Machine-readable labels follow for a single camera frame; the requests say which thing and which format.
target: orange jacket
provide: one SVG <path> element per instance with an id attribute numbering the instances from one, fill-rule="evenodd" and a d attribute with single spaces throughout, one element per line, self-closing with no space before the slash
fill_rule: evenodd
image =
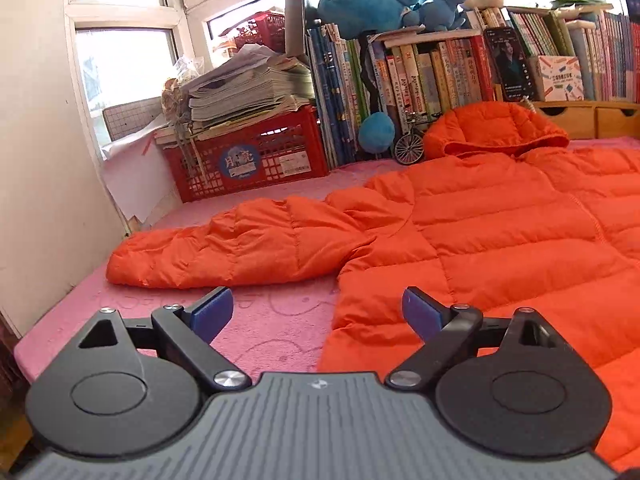
<path id="1" fill-rule="evenodd" d="M 255 200 L 203 226 L 136 234 L 107 277 L 188 288 L 340 269 L 319 369 L 380 376 L 420 346 L 402 320 L 407 286 L 492 317 L 533 306 L 612 394 L 598 452 L 640 465 L 640 152 L 567 143 L 516 105 L 459 108 L 425 138 L 435 160 L 323 202 Z"/>

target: white label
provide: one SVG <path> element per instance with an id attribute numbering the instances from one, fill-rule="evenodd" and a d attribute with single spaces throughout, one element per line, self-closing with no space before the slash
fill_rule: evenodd
<path id="1" fill-rule="evenodd" d="M 245 173 L 251 173 L 252 171 L 255 171 L 255 163 L 249 162 L 247 164 L 243 164 L 242 166 L 229 168 L 229 176 L 233 176 L 233 177 L 241 176 L 241 175 L 244 175 Z"/>
<path id="2" fill-rule="evenodd" d="M 278 158 L 283 176 L 296 175 L 311 171 L 311 164 L 306 152 L 291 153 Z"/>

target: plastic crate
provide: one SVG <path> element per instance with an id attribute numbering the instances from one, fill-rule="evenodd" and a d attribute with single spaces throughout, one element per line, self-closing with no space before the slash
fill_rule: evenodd
<path id="1" fill-rule="evenodd" d="M 237 36 L 234 37 L 238 50 L 246 43 L 257 43 L 268 46 L 274 52 L 284 53 L 284 14 L 265 10 L 236 23 L 222 32 L 220 36 L 226 36 L 233 29 Z"/>
<path id="2" fill-rule="evenodd" d="M 311 106 L 195 145 L 201 163 L 191 176 L 180 148 L 163 150 L 183 202 L 328 173 Z"/>

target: wall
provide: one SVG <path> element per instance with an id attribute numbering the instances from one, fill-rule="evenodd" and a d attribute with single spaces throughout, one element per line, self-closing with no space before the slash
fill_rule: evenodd
<path id="1" fill-rule="evenodd" d="M 63 0 L 0 0 L 0 311 L 18 334 L 119 243 L 74 97 Z"/>

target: blue ball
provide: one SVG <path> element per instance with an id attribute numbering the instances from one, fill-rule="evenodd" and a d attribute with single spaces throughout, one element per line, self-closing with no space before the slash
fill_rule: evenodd
<path id="1" fill-rule="evenodd" d="M 383 153 L 394 143 L 396 128 L 387 114 L 376 112 L 360 125 L 358 142 L 367 153 Z"/>

